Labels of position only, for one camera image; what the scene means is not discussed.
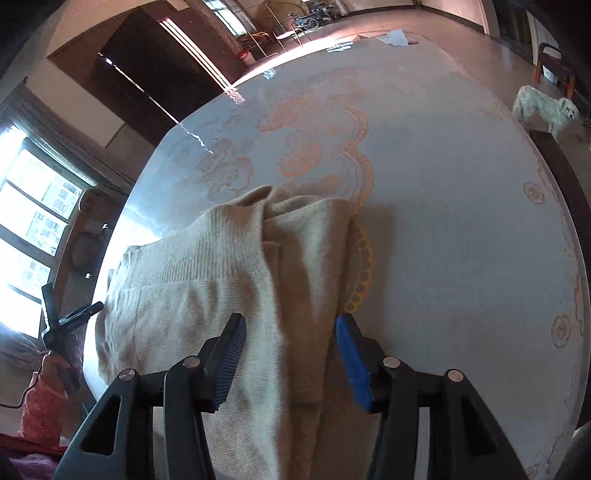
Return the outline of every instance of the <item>floor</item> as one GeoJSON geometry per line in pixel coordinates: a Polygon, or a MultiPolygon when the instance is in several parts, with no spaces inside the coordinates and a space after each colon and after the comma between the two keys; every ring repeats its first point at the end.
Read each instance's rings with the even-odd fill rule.
{"type": "MultiPolygon", "coordinates": [[[[257,74],[294,58],[327,48],[355,35],[374,36],[377,33],[401,28],[408,36],[419,34],[429,39],[452,56],[468,73],[487,87],[507,108],[511,109],[517,90],[523,85],[534,85],[544,93],[559,98],[559,90],[548,80],[533,84],[534,66],[508,47],[481,33],[441,15],[422,10],[376,12],[346,18],[327,25],[302,39],[304,47],[295,41],[285,42],[288,52],[274,55],[260,62],[237,82],[237,85],[257,74]]],[[[545,129],[541,119],[528,126],[545,129]]],[[[581,125],[572,124],[559,136],[558,143],[591,203],[591,150],[589,132],[581,125]]]]}

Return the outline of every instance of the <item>fluffy white dog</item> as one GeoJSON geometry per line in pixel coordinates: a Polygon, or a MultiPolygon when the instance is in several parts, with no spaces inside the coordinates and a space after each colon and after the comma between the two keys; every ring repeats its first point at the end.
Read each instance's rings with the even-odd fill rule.
{"type": "Polygon", "coordinates": [[[548,123],[548,132],[554,138],[566,127],[566,125],[579,117],[579,110],[572,101],[567,98],[554,100],[539,90],[524,85],[517,92],[513,103],[513,115],[520,123],[538,113],[548,123]]]}

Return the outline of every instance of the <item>window frame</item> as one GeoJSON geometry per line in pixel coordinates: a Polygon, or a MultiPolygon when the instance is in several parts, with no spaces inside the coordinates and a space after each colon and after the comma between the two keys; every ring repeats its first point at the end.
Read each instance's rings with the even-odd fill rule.
{"type": "Polygon", "coordinates": [[[223,22],[224,25],[226,25],[226,28],[230,31],[230,33],[232,35],[234,35],[234,37],[238,38],[241,35],[245,35],[245,34],[248,33],[248,29],[240,21],[240,19],[238,18],[238,16],[232,10],[230,10],[230,8],[226,4],[224,4],[221,0],[218,0],[218,1],[222,4],[222,7],[220,7],[220,8],[212,8],[209,4],[210,3],[213,3],[214,1],[215,0],[203,0],[203,3],[207,6],[207,8],[209,8],[215,14],[216,17],[218,17],[223,22]],[[238,21],[238,23],[240,23],[240,25],[242,25],[242,28],[244,29],[244,32],[243,33],[237,33],[234,30],[234,28],[230,24],[228,24],[228,21],[220,13],[221,11],[224,11],[224,10],[228,10],[234,16],[234,18],[236,18],[236,20],[238,21]]]}
{"type": "MultiPolygon", "coordinates": [[[[4,129],[4,131],[12,128],[13,126],[16,128],[19,128],[18,126],[12,124],[10,127],[6,127],[4,129]]],[[[47,165],[49,168],[51,168],[57,174],[61,175],[64,179],[69,181],[71,184],[80,188],[82,190],[82,193],[80,194],[80,198],[82,198],[82,195],[84,195],[84,192],[86,190],[88,190],[89,188],[92,188],[92,186],[89,185],[86,181],[81,179],[74,172],[65,168],[64,165],[59,163],[55,158],[53,158],[51,155],[49,155],[47,152],[45,152],[45,150],[40,148],[28,135],[22,141],[22,143],[19,147],[19,150],[15,154],[15,157],[17,157],[22,150],[28,150],[40,162],[47,165]]],[[[16,248],[21,253],[27,255],[32,260],[36,260],[37,262],[41,263],[42,265],[45,265],[46,267],[48,267],[50,270],[49,270],[49,277],[48,277],[47,281],[53,282],[56,279],[57,269],[58,269],[61,259],[63,257],[63,253],[66,248],[67,241],[70,238],[70,233],[72,231],[72,227],[74,225],[74,222],[76,221],[76,218],[78,217],[78,214],[79,214],[78,208],[76,208],[76,206],[74,206],[70,216],[68,218],[66,218],[63,215],[52,210],[50,207],[43,205],[38,200],[35,200],[28,193],[23,192],[22,189],[20,189],[17,185],[15,185],[13,182],[8,180],[6,177],[0,177],[0,190],[3,188],[5,183],[10,185],[13,189],[15,189],[19,194],[23,195],[26,199],[32,201],[36,206],[41,208],[43,211],[55,216],[56,218],[60,219],[62,222],[64,222],[66,224],[66,226],[64,227],[64,231],[61,234],[61,238],[58,243],[56,253],[54,255],[51,255],[51,254],[41,250],[39,247],[29,243],[24,238],[21,238],[19,235],[15,234],[13,231],[9,230],[8,228],[4,227],[4,225],[0,224],[0,239],[5,241],[6,243],[8,243],[8,245],[16,248]]],[[[7,286],[11,290],[13,290],[14,292],[24,296],[25,298],[28,298],[29,300],[32,300],[35,303],[41,304],[41,298],[36,298],[36,297],[20,290],[18,287],[13,286],[10,283],[8,283],[7,286]]],[[[21,332],[20,333],[22,335],[25,335],[26,337],[32,339],[36,344],[39,345],[41,342],[41,338],[40,338],[41,332],[44,329],[45,329],[45,321],[43,318],[43,312],[41,312],[41,315],[39,318],[39,330],[38,330],[37,338],[31,337],[30,335],[28,335],[26,333],[21,333],[21,332]]]]}

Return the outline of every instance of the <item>sweater sleeve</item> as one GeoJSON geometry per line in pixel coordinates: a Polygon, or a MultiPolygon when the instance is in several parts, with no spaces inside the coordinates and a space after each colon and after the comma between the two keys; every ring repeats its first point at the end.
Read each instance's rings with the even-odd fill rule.
{"type": "MultiPolygon", "coordinates": [[[[31,385],[38,373],[33,373],[31,385]]],[[[22,407],[21,428],[17,436],[24,437],[46,448],[60,444],[61,420],[66,408],[67,395],[53,390],[41,378],[25,398],[22,407]]]]}

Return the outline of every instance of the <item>blue gripper pad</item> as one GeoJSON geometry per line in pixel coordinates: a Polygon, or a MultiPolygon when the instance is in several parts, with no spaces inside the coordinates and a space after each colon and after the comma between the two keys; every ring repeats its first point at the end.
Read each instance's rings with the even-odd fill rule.
{"type": "Polygon", "coordinates": [[[350,313],[337,318],[336,340],[355,400],[368,413],[383,411],[390,380],[381,371],[385,355],[379,343],[361,335],[350,313]]]}

